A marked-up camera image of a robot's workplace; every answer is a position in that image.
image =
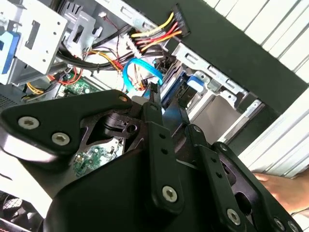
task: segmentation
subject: metal hole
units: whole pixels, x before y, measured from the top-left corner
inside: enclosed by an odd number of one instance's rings
[[[288,224],[293,232],[298,232],[298,228],[291,221],[288,221]]]
[[[37,128],[40,125],[40,123],[34,117],[25,116],[25,117],[21,117],[18,120],[18,125],[21,126],[24,129],[32,130],[32,129]]]
[[[233,210],[233,209],[228,209],[228,210],[226,211],[226,214],[227,214],[228,218],[229,218],[235,225],[237,225],[237,226],[240,225],[240,217],[239,217],[239,215],[236,213],[235,210]]]
[[[164,154],[164,155],[167,155],[169,152],[166,150],[166,149],[161,149],[161,152]]]
[[[161,139],[165,139],[166,138],[166,136],[163,135],[163,134],[159,134],[159,136],[160,136]]]
[[[122,100],[123,102],[126,102],[126,101],[127,101],[127,98],[124,97],[124,96],[119,96],[119,99]]]
[[[222,178],[222,175],[220,173],[216,173],[217,177]]]
[[[67,134],[58,132],[52,135],[52,141],[59,146],[64,146],[70,142],[70,138]]]
[[[162,188],[162,195],[168,202],[174,203],[177,201],[177,192],[171,186],[164,186]]]
[[[275,223],[277,224],[277,226],[280,228],[280,230],[284,231],[284,225],[282,224],[282,222],[278,219],[278,218],[274,218]]]
[[[155,105],[151,105],[150,108],[152,108],[153,110],[158,110],[158,108]]]
[[[137,129],[137,126],[135,126],[135,125],[130,125],[126,128],[127,132],[129,132],[129,133],[136,131],[136,129]]]
[[[220,148],[223,150],[223,151],[227,151],[227,148],[224,144],[220,144]]]
[[[201,129],[200,129],[199,127],[194,126],[193,128],[194,128],[197,132],[201,132]]]

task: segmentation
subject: circuit board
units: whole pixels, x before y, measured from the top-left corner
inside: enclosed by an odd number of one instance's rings
[[[114,138],[110,142],[92,146],[87,152],[78,152],[73,160],[76,177],[81,177],[122,155],[122,139]]]
[[[107,159],[107,162],[115,158],[115,155],[110,154],[105,148],[93,146],[87,152],[78,152],[73,161],[73,170],[77,177],[81,177],[90,171],[93,171],[104,163],[101,163],[101,158]]]
[[[75,96],[75,95],[81,95],[81,94],[87,94],[87,93],[95,93],[99,91],[100,90],[91,86],[83,79],[80,79],[72,85],[61,86],[57,94],[57,97],[63,98],[63,97],[69,97],[69,96]]]
[[[99,91],[98,89],[89,85],[83,79],[80,79],[78,82],[76,82],[73,85],[66,86],[66,89],[71,91],[72,93],[74,93],[76,95],[85,94],[85,93],[95,93],[95,92]]]

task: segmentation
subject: blue tab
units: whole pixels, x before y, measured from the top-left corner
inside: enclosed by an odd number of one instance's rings
[[[197,77],[191,75],[189,81],[187,82],[188,86],[195,89],[197,92],[202,92],[204,89],[204,82],[202,82]]]
[[[7,74],[10,69],[20,35],[5,31],[0,36],[0,74]]]

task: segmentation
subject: white connector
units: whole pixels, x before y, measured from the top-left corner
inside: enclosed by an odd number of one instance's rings
[[[135,44],[133,43],[132,39],[130,38],[130,36],[128,34],[124,35],[124,40],[126,41],[127,45],[131,49],[131,51],[134,53],[135,57],[136,58],[141,58],[142,54],[137,49],[137,47],[135,46]]]

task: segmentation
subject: black wire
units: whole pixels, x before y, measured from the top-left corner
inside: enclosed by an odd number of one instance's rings
[[[109,40],[112,40],[113,38],[121,35],[122,33],[126,33],[129,30],[131,30],[132,27],[130,25],[125,25],[124,27],[120,28],[118,31],[116,31],[114,34],[110,35],[109,37],[95,43],[92,45],[92,48],[97,48],[100,47],[101,45],[105,44],[106,42],[108,42]]]

